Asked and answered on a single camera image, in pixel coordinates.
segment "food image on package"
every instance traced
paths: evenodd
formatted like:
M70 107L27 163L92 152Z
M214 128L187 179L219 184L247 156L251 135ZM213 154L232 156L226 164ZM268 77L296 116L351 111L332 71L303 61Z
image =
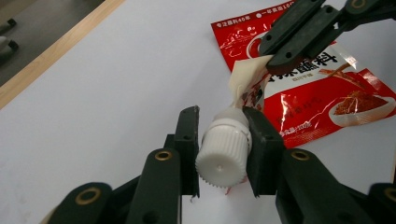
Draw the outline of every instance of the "food image on package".
M261 37L291 5L292 1L211 24L230 71L236 61L259 57ZM286 147L393 116L395 99L393 90L336 42L287 74L263 76L243 96L246 106L259 109L271 121Z

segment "white tabletop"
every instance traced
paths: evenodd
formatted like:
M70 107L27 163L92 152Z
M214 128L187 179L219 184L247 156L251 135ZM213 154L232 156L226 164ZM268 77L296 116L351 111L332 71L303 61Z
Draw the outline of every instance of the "white tabletop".
M201 107L202 137L231 102L230 71L210 23L282 2L126 0L0 111L2 223L37 223L84 183L114 189L140 175L186 107ZM395 37L396 22L381 21L338 42L396 91ZM366 193L391 180L395 126L396 117L383 119L301 148ZM200 187L200 199L183 197L183 223L280 223L274 197L255 199L248 183L229 196L203 181Z

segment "gray floor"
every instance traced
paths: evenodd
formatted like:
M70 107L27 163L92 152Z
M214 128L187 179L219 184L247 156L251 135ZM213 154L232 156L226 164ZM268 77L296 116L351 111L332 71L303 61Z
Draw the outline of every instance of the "gray floor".
M11 48L0 50L0 86L101 3L103 0L37 0L13 18L18 23L15 27L0 25L0 35L20 46L15 52Z

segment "red packaging bag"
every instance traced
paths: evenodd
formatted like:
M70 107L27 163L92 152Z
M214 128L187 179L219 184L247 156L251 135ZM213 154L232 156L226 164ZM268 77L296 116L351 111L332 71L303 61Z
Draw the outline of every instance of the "red packaging bag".
M292 3L211 24L230 70L235 61L259 56L261 37ZM253 85L244 103L264 113L286 147L297 147L347 126L393 116L395 99L388 86L333 42L312 62L271 76L266 86L262 81Z

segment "white plastic cap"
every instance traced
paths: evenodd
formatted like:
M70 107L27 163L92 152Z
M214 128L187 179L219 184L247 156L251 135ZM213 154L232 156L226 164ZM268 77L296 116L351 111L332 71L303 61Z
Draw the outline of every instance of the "white plastic cap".
M250 150L248 119L241 109L229 107L215 116L204 134L195 161L197 172L211 185L234 186L246 176Z

